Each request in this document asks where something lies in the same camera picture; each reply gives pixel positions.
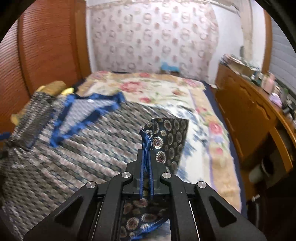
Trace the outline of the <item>navy patterned silk garment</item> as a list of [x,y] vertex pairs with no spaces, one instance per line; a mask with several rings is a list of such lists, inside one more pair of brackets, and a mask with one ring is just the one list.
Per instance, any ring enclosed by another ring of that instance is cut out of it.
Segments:
[[35,93],[6,142],[1,160],[1,200],[13,234],[25,234],[89,181],[104,183],[123,172],[140,148],[154,152],[176,173],[189,121],[125,100],[123,93]]

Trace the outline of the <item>floral bed quilt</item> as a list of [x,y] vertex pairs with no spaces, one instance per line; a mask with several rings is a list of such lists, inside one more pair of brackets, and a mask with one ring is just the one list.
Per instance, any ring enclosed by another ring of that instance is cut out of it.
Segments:
[[189,120],[189,132],[178,175],[187,182],[207,182],[239,212],[241,188],[230,151],[228,132],[205,94],[203,83],[168,74],[118,74],[97,71],[78,87],[80,96],[112,95],[121,91],[127,101],[167,109]]

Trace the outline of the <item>wooden dresser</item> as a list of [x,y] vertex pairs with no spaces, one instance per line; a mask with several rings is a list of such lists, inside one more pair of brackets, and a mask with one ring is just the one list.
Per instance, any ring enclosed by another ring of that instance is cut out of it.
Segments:
[[234,143],[246,198],[262,191],[249,180],[252,169],[274,153],[274,174],[264,178],[269,188],[295,167],[295,126],[260,87],[220,63],[215,99]]

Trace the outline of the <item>yellow plush toy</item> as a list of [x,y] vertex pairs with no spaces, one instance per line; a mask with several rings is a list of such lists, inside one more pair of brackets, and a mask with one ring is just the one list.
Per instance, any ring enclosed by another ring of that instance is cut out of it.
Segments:
[[67,88],[67,89],[63,90],[61,92],[61,95],[67,96],[67,95],[73,94],[73,93],[74,93],[74,88],[71,87],[71,88]]

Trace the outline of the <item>pink bottle on dresser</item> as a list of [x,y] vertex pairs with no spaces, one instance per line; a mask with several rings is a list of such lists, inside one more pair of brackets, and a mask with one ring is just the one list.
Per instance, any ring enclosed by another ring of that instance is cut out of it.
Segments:
[[275,76],[272,73],[268,73],[262,79],[261,88],[268,94],[271,94],[274,88],[274,82]]

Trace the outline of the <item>blue box on bed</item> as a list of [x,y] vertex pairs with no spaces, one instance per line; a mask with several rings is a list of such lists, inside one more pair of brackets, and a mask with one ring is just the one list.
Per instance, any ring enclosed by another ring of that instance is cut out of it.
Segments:
[[177,66],[168,65],[168,63],[163,62],[161,65],[161,71],[164,72],[179,72],[180,69]]

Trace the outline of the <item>patterned fabric headboard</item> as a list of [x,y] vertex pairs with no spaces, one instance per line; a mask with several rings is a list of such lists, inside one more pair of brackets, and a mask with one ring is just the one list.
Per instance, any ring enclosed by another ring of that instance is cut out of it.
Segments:
[[163,62],[180,75],[208,80],[219,27],[200,1],[110,1],[87,7],[97,70],[159,73]]

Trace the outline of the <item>wooden louvered wardrobe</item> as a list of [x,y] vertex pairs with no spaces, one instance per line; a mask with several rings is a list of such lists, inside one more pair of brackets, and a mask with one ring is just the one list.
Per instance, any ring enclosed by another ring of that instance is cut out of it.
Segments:
[[1,41],[1,132],[42,85],[90,74],[86,1],[34,1]]

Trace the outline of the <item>cream lace curtain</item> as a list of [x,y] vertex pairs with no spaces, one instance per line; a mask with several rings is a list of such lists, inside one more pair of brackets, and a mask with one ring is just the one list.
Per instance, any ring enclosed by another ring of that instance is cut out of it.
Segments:
[[252,60],[253,47],[253,14],[250,0],[241,0],[239,11],[241,18],[241,28],[243,31],[244,57],[247,61]]

